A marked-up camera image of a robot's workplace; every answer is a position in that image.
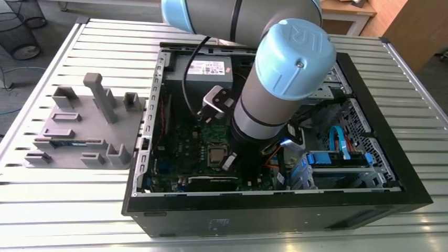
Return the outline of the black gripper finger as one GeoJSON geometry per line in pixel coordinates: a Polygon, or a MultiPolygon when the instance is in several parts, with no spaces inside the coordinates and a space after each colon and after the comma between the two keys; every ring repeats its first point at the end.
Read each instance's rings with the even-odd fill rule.
{"type": "Polygon", "coordinates": [[[236,153],[231,153],[223,160],[221,178],[243,185],[241,163],[236,153]]]}
{"type": "Polygon", "coordinates": [[[244,172],[244,179],[247,185],[260,185],[261,184],[261,167],[249,166],[244,172]]]}

